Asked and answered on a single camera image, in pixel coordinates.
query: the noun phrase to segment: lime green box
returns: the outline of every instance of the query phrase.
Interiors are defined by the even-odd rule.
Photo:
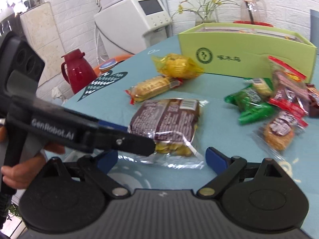
[[[206,73],[271,77],[268,56],[289,64],[311,81],[317,48],[296,32],[233,23],[202,24],[178,34],[181,52]]]

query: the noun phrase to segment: green snack package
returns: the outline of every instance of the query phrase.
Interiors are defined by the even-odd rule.
[[[275,112],[273,106],[264,102],[253,88],[254,85],[251,84],[224,98],[225,102],[238,106],[241,112],[238,119],[240,125],[265,119]]]

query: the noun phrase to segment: black heart design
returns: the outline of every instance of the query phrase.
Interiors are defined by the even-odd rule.
[[[118,72],[115,74],[112,74],[113,71],[110,70],[101,76],[99,76],[97,79],[95,79],[93,82],[91,82],[84,90],[84,93],[79,98],[78,102],[87,96],[95,93],[98,90],[101,90],[102,88],[109,86],[113,83],[116,83],[117,81],[124,78],[128,73],[127,72]]]

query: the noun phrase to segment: red thermos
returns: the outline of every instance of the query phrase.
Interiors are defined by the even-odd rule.
[[[84,56],[85,53],[79,49],[62,56],[65,62],[61,65],[61,71],[64,79],[71,85],[74,94],[97,78],[90,64],[83,58]]]

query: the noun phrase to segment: glass pitcher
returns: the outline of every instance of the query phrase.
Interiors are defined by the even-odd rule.
[[[258,2],[261,2],[263,5],[262,11],[260,13],[260,9],[258,7]],[[267,7],[264,0],[241,0],[240,5],[240,18],[242,21],[250,21],[251,17],[253,18],[254,22],[266,22],[267,18]]]

